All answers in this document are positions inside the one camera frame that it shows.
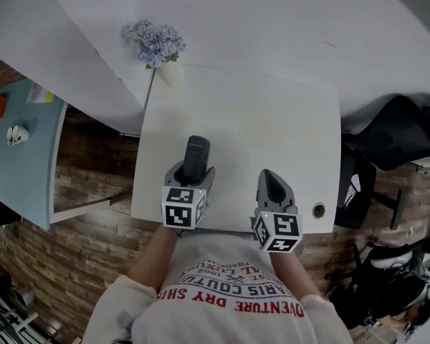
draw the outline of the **wooden floor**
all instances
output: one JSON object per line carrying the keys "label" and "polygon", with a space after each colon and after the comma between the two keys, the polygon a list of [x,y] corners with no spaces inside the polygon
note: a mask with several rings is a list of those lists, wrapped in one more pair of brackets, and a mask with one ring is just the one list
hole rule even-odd
{"label": "wooden floor", "polygon": [[[7,228],[0,266],[18,285],[32,287],[39,325],[61,343],[82,336],[99,296],[124,273],[156,229],[154,223],[130,217],[138,146],[138,139],[120,137],[70,108],[57,157],[56,207],[120,194],[119,201],[108,209],[54,224],[50,231],[23,221],[16,238],[13,229]],[[322,291],[328,288],[325,273],[353,266],[349,239],[362,247],[373,236],[397,244],[424,236],[430,218],[430,175],[417,173],[411,164],[378,172],[377,191],[396,196],[398,188],[408,198],[396,231],[388,228],[392,211],[373,202],[363,229],[335,227],[331,234],[305,236],[300,259]],[[365,331],[353,330],[354,341],[363,343]]]}

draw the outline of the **white mug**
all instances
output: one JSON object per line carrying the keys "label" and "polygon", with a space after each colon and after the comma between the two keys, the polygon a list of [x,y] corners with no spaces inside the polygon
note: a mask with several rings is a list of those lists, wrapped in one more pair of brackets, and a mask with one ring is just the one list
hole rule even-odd
{"label": "white mug", "polygon": [[8,146],[13,146],[21,142],[27,141],[29,139],[29,131],[24,129],[22,126],[14,126],[13,128],[8,128],[6,132],[6,140],[8,141]]}

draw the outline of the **flower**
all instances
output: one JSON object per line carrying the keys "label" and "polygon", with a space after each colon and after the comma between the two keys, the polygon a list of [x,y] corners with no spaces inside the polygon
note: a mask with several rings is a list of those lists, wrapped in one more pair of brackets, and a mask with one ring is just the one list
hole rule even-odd
{"label": "flower", "polygon": [[127,43],[139,43],[138,59],[147,67],[160,67],[163,62],[176,61],[178,53],[186,47],[178,32],[169,25],[159,27],[147,19],[123,27],[123,37]]}

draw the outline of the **white sweatshirt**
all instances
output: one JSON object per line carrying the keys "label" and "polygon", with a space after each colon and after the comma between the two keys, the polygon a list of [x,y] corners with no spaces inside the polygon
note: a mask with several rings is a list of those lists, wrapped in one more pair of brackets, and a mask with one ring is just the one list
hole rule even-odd
{"label": "white sweatshirt", "polygon": [[159,294],[121,276],[99,299],[84,344],[352,343],[333,305],[298,302],[250,238],[179,240]]}

